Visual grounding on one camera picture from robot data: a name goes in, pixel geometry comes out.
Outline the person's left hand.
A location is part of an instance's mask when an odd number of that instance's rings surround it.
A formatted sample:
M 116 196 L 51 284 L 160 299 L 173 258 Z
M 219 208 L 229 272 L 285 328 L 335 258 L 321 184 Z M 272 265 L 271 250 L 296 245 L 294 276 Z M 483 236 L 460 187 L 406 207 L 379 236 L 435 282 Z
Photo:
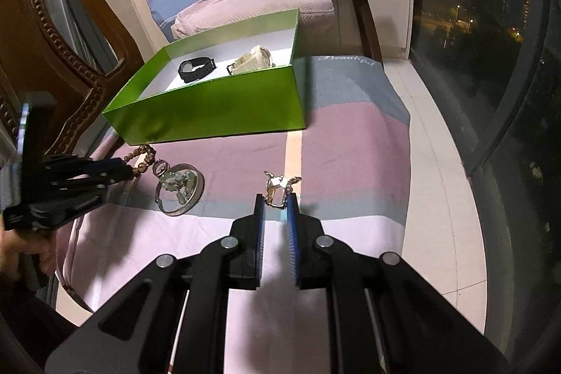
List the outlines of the person's left hand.
M 39 269 L 52 275 L 56 269 L 56 237 L 37 232 L 6 231 L 1 221 L 1 277 L 15 281 L 19 278 L 19 260 L 24 254 L 39 256 Z

